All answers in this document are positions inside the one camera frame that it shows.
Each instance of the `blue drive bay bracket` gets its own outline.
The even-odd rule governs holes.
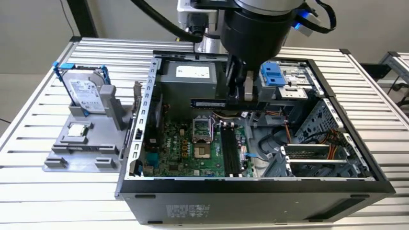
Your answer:
[[[265,62],[261,65],[261,74],[266,81],[266,86],[285,86],[285,79],[277,63]]]

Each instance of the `green circuit board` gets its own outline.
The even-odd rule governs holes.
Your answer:
[[[158,166],[143,167],[143,176],[154,177],[225,177],[223,158],[219,138],[219,126],[213,126],[213,141],[209,144],[209,156],[197,158],[191,143],[191,122],[163,124],[162,143],[158,153]],[[205,126],[195,132],[207,133]],[[239,145],[246,145],[243,128],[235,128],[237,157],[239,158]],[[242,172],[242,177],[251,177],[251,167]]]

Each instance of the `wire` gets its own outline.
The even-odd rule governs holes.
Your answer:
[[[327,160],[330,159],[330,154],[331,154],[331,144],[330,144],[330,149],[327,151],[327,157],[326,157]]]
[[[274,141],[274,142],[277,143],[277,145],[279,145],[279,146],[286,145],[286,143],[285,143],[283,141],[281,141],[281,140],[274,136],[281,130],[283,130],[283,127],[282,127],[282,126],[273,128],[271,131],[270,131],[270,134],[265,135],[265,136],[258,140],[258,142],[257,142],[257,147],[258,147],[259,151],[261,151],[263,154],[269,154],[269,152],[265,151],[265,150],[262,149],[262,146],[261,146],[262,143],[263,143],[265,141],[267,141],[267,139],[271,138],[273,141]]]
[[[327,133],[327,132],[317,132],[317,133],[309,135],[309,136],[303,139],[303,141],[301,142],[301,144],[305,144],[305,141],[306,141],[309,138],[311,138],[311,137],[314,137],[314,136],[319,136],[319,135],[322,135],[322,134],[329,134],[329,133]]]
[[[387,90],[387,93],[386,93],[387,95],[388,95],[388,93],[390,93],[390,91],[391,91],[391,88],[392,88],[392,86],[394,86],[394,84],[395,84],[398,78],[399,78],[399,76],[396,76],[396,78],[394,79],[394,82],[392,82],[392,84],[391,84],[391,86],[390,86],[390,88],[388,88],[388,90]]]
[[[273,111],[266,111],[266,114],[267,114],[267,115],[274,115],[274,116],[278,116],[278,114],[279,114],[279,113],[273,112]]]
[[[267,161],[267,160],[262,159],[257,154],[245,153],[243,155],[245,155],[246,157],[258,158],[258,159],[262,160],[262,161]]]
[[[325,4],[323,2],[321,2],[321,0],[314,0],[317,2],[317,4],[325,9],[327,17],[330,19],[330,27],[325,28],[314,23],[311,23],[309,20],[306,20],[305,18],[302,18],[299,15],[295,16],[295,21],[303,25],[306,28],[309,28],[310,30],[322,33],[322,34],[327,34],[330,31],[333,31],[337,27],[337,17],[333,11],[333,8],[330,7],[330,5]]]
[[[399,101],[395,105],[396,107],[402,107],[403,105],[407,105],[409,101]]]
[[[334,150],[331,152],[331,160],[334,159],[334,154],[335,154],[337,150],[338,150],[338,146],[334,148]]]
[[[289,135],[289,130],[287,130],[287,125],[286,125],[286,123],[283,124],[283,126],[285,126],[285,133],[286,133],[286,141],[287,141],[287,143],[290,144],[290,143],[291,143],[291,138],[290,138],[290,135]]]
[[[61,3],[61,8],[62,8],[63,17],[65,17],[65,20],[66,20],[66,23],[67,23],[67,26],[69,26],[69,29],[70,29],[70,32],[71,32],[71,36],[74,36],[74,30],[71,29],[71,26],[70,26],[70,23],[69,23],[69,20],[67,20],[67,17],[66,17],[66,13],[65,13],[65,9],[63,9],[62,0],[59,0],[59,3]]]
[[[175,37],[193,43],[199,43],[203,39],[202,36],[194,35],[179,29],[153,8],[143,0],[130,0],[139,10],[157,22]]]
[[[0,121],[3,121],[5,123],[10,124],[10,122],[7,120],[3,120],[2,118],[0,118]]]
[[[218,113],[218,112],[215,112],[215,111],[213,111],[213,114],[214,114],[218,118],[225,119],[225,120],[241,118],[239,116],[237,116],[237,114],[235,114],[234,116],[227,116],[227,115],[225,115],[225,114],[222,114],[222,113]]]
[[[329,137],[329,133],[326,133],[326,136],[325,136],[325,138],[322,139],[322,141],[319,142],[319,144],[323,144],[325,143],[325,141],[326,141],[326,139],[327,139],[327,137]]]

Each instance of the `floor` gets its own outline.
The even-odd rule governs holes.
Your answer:
[[[0,74],[0,118],[11,121],[43,74]],[[7,123],[0,121],[0,136]]]

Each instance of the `power supply label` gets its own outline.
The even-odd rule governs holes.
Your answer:
[[[170,218],[206,218],[210,205],[166,205]]]
[[[73,90],[73,97],[81,108],[89,113],[105,112],[94,83],[89,80],[70,80],[69,84]]]
[[[175,77],[178,78],[210,78],[210,68],[206,66],[177,66]]]

